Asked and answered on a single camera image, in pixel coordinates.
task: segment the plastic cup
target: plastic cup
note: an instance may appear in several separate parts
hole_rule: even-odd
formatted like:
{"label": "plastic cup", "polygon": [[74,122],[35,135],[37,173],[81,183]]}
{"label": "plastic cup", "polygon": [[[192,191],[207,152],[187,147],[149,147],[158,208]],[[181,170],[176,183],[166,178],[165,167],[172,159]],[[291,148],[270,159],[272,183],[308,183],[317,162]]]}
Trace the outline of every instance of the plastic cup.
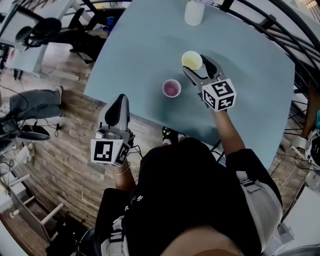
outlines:
{"label": "plastic cup", "polygon": [[181,93],[181,85],[177,80],[169,79],[164,82],[162,91],[169,98],[177,97]]}
{"label": "plastic cup", "polygon": [[191,70],[198,70],[202,66],[202,58],[199,53],[195,51],[187,51],[182,55],[182,65]]}

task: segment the pink liquid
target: pink liquid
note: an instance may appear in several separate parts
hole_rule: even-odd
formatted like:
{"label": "pink liquid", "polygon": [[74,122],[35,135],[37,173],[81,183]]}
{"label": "pink liquid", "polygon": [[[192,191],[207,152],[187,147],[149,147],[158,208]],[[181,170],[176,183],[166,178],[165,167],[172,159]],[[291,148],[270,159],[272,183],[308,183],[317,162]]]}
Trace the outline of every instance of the pink liquid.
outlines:
{"label": "pink liquid", "polygon": [[179,88],[176,83],[169,81],[164,85],[163,91],[166,95],[173,97],[179,93]]}

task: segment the bracelet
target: bracelet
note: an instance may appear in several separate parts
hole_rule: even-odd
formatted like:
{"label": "bracelet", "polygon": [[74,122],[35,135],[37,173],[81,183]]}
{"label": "bracelet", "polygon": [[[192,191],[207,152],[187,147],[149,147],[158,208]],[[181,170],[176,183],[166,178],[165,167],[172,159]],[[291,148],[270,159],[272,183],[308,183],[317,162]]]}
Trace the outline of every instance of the bracelet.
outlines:
{"label": "bracelet", "polygon": [[121,172],[121,173],[119,173],[119,174],[115,174],[115,173],[113,172],[113,174],[114,174],[114,175],[116,175],[116,176],[119,176],[119,175],[121,175],[121,174],[124,174],[126,171],[128,171],[128,170],[130,169],[131,163],[130,163],[130,162],[128,162],[128,164],[129,164],[129,166],[128,166],[128,168],[127,168],[127,169],[125,169],[125,171],[124,171],[124,172]]}

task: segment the black t-shirt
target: black t-shirt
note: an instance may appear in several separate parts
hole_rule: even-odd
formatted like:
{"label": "black t-shirt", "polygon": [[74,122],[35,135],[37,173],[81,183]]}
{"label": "black t-shirt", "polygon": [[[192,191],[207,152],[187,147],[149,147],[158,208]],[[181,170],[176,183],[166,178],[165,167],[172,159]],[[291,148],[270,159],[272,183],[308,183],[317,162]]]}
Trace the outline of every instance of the black t-shirt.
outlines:
{"label": "black t-shirt", "polygon": [[105,190],[95,239],[102,243],[113,232],[113,221],[124,216],[130,256],[159,256],[183,231],[210,225],[225,234],[246,256],[261,253],[261,243],[236,171],[269,185],[279,201],[276,184],[250,149],[216,163],[207,146],[196,139],[152,149],[140,164],[136,189]]}

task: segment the person's legs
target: person's legs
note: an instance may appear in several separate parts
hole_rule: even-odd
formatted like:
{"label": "person's legs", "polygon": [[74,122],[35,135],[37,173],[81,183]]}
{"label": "person's legs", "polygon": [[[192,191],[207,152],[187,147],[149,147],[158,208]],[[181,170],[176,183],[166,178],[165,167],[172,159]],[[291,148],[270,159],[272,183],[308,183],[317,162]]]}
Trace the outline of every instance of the person's legs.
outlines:
{"label": "person's legs", "polygon": [[10,112],[20,110],[20,116],[41,105],[59,105],[61,103],[61,87],[57,90],[28,90],[10,97]]}
{"label": "person's legs", "polygon": [[18,114],[17,120],[21,121],[26,119],[44,119],[60,117],[61,113],[62,111],[58,105],[43,104]]}

